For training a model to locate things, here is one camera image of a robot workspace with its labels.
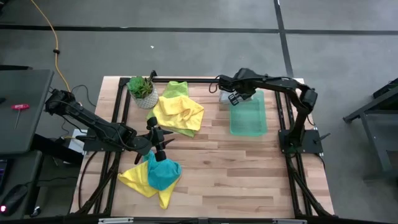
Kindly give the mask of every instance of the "yellow cable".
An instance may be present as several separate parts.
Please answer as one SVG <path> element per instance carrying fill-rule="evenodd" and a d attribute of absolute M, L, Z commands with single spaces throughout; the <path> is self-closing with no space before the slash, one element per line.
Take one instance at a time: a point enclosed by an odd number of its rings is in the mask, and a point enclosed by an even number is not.
<path fill-rule="evenodd" d="M 51 27 L 51 30 L 54 33 L 54 37 L 55 37 L 55 50 L 59 50 L 58 49 L 58 36 L 57 36 L 57 33 L 55 32 L 54 28 L 52 27 L 51 22 L 49 21 L 47 16 L 45 16 L 45 14 L 40 10 L 40 8 L 36 5 L 36 3 L 33 0 L 30 0 L 30 1 L 33 3 L 33 5 L 35 5 L 36 9 L 39 10 L 39 12 L 43 15 L 44 19 L 47 21 L 47 23 Z M 69 84 L 68 84 L 67 80 L 63 77 L 60 69 L 58 68 L 58 53 L 55 53 L 55 68 L 57 69 L 58 74 L 60 74 L 63 82 L 67 86 L 68 91 L 70 91 Z"/>

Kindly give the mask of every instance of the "white plant pot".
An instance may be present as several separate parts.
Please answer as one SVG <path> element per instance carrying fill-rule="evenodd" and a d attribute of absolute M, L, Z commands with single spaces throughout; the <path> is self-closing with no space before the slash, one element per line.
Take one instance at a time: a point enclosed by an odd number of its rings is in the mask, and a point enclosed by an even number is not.
<path fill-rule="evenodd" d="M 151 109 L 151 108 L 153 108 L 156 105 L 157 101 L 159 100 L 159 96 L 157 95 L 157 91 L 156 91 L 155 86 L 154 86 L 154 88 L 152 90 L 152 93 L 150 93 L 144 99 L 137 99 L 136 97 L 134 97 L 134 95 L 131 92 L 130 92 L 130 95 L 134 99 L 134 101 L 136 102 L 137 106 L 142 108 L 142 109 Z"/>

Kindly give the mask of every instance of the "succulent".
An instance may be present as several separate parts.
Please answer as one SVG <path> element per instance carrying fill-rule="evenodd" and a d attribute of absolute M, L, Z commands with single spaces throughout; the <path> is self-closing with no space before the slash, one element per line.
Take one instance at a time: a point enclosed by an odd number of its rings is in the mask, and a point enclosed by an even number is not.
<path fill-rule="evenodd" d="M 152 93 L 152 82 L 147 78 L 132 77 L 127 83 L 127 88 L 137 99 L 144 99 Z"/>

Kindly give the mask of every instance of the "blue cloth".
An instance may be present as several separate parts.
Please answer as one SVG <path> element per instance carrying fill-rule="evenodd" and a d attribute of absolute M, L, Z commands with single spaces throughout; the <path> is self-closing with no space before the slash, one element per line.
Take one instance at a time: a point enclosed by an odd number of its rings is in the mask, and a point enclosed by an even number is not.
<path fill-rule="evenodd" d="M 152 151 L 144 156 L 145 161 L 148 161 L 148 184 L 157 190 L 165 190 L 181 176 L 178 162 L 170 159 L 157 162 Z"/>

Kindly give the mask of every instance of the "potted plant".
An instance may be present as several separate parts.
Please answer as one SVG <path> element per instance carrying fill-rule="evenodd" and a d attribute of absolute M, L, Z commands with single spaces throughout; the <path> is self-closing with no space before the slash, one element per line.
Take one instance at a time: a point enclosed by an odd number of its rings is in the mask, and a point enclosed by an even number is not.
<path fill-rule="evenodd" d="M 152 77 L 132 77 L 127 83 L 130 95 L 140 108 L 153 108 L 159 99 L 156 88 L 151 80 Z"/>

